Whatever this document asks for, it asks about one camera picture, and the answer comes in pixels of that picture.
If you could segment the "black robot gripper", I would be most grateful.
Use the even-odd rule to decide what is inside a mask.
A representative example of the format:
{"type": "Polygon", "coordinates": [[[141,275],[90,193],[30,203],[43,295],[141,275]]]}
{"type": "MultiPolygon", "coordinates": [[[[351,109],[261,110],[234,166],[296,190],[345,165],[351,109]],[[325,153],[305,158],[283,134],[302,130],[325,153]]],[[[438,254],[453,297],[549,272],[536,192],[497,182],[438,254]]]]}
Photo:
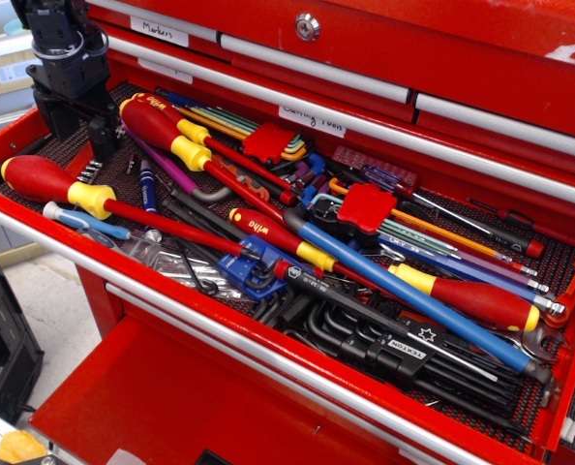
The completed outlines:
{"type": "Polygon", "coordinates": [[[49,131],[64,141],[89,122],[93,159],[106,162],[119,147],[121,123],[106,85],[108,37],[88,19],[84,1],[14,1],[40,60],[27,68],[34,99],[49,131]]]}

